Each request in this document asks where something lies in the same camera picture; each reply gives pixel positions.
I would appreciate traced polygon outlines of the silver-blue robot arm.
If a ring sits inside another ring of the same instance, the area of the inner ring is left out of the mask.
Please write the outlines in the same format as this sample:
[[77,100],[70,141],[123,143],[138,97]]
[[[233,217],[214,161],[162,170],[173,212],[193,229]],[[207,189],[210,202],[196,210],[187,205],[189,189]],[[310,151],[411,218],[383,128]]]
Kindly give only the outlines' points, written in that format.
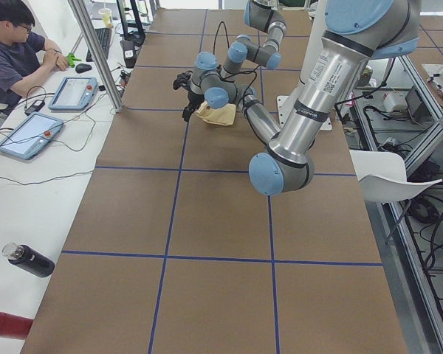
[[239,35],[231,43],[227,57],[221,66],[223,78],[233,78],[247,60],[255,66],[277,69],[281,62],[280,46],[286,34],[286,21],[270,1],[248,1],[244,10],[244,23],[265,34],[263,41]]
[[200,52],[194,68],[177,76],[174,89],[185,89],[189,120],[202,103],[211,108],[238,105],[265,150],[249,164],[254,188],[264,195],[305,187],[314,175],[308,152],[322,124],[360,64],[370,59],[395,58],[414,51],[419,40],[420,1],[329,1],[324,10],[323,48],[284,124],[277,123],[248,85],[235,77],[245,61],[268,69],[281,61],[284,17],[268,1],[249,1],[247,26],[267,35],[262,46],[241,35],[232,43],[225,62]]

